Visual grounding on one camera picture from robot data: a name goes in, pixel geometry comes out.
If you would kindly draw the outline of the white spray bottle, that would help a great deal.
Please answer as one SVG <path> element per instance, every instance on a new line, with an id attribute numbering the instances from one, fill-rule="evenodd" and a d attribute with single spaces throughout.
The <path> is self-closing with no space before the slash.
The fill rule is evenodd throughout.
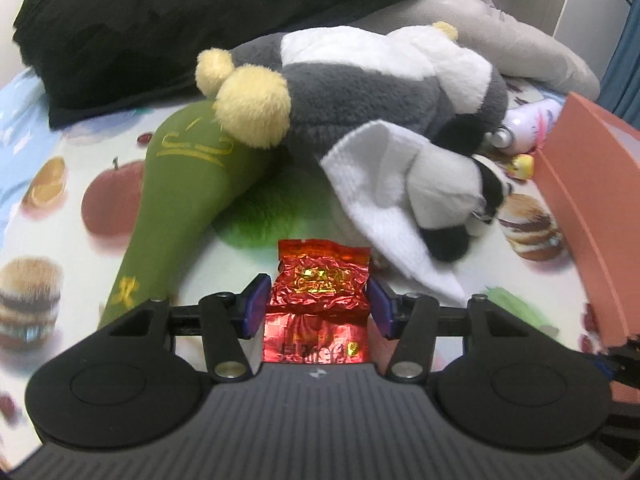
<path id="1" fill-rule="evenodd" d="M 509 156 L 529 153 L 546 140 L 561 110 L 562 104 L 552 99 L 511 108 L 489 143 Z"/>

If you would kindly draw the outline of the pink cardboard box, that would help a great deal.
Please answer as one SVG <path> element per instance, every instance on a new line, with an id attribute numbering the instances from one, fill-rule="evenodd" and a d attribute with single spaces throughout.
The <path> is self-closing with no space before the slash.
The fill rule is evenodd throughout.
<path id="1" fill-rule="evenodd" d="M 639 335 L 639 131 L 570 94 L 534 181 L 566 239 L 607 347 Z"/>

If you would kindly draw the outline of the grey quilted blanket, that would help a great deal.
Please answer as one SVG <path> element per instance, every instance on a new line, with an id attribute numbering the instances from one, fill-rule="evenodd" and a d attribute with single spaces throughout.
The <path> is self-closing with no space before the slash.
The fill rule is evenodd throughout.
<path id="1" fill-rule="evenodd" d="M 435 22 L 454 26 L 458 43 L 483 55 L 504 76 L 533 79 L 552 91 L 576 92 L 591 101 L 600 94 L 599 79 L 577 53 L 499 10 L 491 0 L 404 0 L 354 25 L 387 34 Z"/>

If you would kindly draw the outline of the black garment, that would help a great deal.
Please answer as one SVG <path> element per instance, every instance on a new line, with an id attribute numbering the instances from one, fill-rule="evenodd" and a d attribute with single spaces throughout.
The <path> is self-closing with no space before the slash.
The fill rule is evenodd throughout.
<path id="1" fill-rule="evenodd" d="M 14 42 L 41 79 L 49 122 L 195 90 L 198 54 L 314 26 L 344 25 L 404 0 L 24 0 Z"/>

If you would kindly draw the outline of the blue curtain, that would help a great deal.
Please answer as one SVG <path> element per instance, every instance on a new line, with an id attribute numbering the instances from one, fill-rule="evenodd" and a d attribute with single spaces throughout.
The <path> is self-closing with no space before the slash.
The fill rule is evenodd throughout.
<path id="1" fill-rule="evenodd" d="M 600 107 L 639 128 L 640 122 L 640 9 L 632 0 L 620 41 L 601 81 Z"/>

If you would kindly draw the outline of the green massage stick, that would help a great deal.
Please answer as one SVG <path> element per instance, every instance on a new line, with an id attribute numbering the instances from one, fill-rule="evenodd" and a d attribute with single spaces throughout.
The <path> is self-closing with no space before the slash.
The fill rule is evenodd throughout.
<path id="1" fill-rule="evenodd" d="M 271 162 L 270 151 L 222 128 L 213 101 L 191 103 L 162 122 L 146 151 L 134 232 L 99 326 L 146 300 L 174 298 L 209 225 Z"/>

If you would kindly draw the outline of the white knitted cloth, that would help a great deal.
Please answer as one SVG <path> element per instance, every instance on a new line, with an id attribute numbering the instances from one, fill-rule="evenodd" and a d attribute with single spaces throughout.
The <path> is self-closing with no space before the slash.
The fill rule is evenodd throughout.
<path id="1" fill-rule="evenodd" d="M 320 167 L 346 217 L 388 263 L 437 298 L 462 304 L 462 286 L 431 257 L 409 204 L 409 169 L 429 145 L 420 134 L 377 120 L 347 133 Z"/>

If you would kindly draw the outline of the small yellow chick toy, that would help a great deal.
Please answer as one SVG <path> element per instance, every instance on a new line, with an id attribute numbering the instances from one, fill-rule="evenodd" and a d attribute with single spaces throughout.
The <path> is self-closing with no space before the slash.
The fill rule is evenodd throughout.
<path id="1" fill-rule="evenodd" d="M 506 165 L 506 175 L 517 181 L 525 182 L 534 176 L 535 159 L 533 155 L 518 154 Z"/>

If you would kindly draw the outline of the grey white penguin plush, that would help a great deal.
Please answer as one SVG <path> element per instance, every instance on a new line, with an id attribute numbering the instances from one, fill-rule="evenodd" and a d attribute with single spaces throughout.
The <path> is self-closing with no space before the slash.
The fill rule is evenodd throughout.
<path id="1" fill-rule="evenodd" d="M 201 51 L 194 79 L 235 139 L 314 162 L 376 120 L 472 154 L 509 102 L 495 65 L 460 46 L 445 22 L 387 34 L 354 26 L 275 32 Z"/>

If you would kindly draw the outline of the red foil snack packet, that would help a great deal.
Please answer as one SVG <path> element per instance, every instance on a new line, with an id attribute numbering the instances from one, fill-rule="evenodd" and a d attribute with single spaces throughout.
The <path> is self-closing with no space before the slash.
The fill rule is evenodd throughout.
<path id="1" fill-rule="evenodd" d="M 279 271 L 262 333 L 262 360 L 360 364 L 370 360 L 366 285 L 370 250 L 332 240 L 280 240 Z"/>

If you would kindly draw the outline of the small panda plush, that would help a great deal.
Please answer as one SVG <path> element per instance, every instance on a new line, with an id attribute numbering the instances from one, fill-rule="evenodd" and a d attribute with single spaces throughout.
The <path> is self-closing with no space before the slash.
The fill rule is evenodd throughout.
<path id="1" fill-rule="evenodd" d="M 513 192 L 503 171 L 477 153 L 484 137 L 480 118 L 456 116 L 420 148 L 408 172 L 408 199 L 420 237 L 438 261 L 461 259 Z"/>

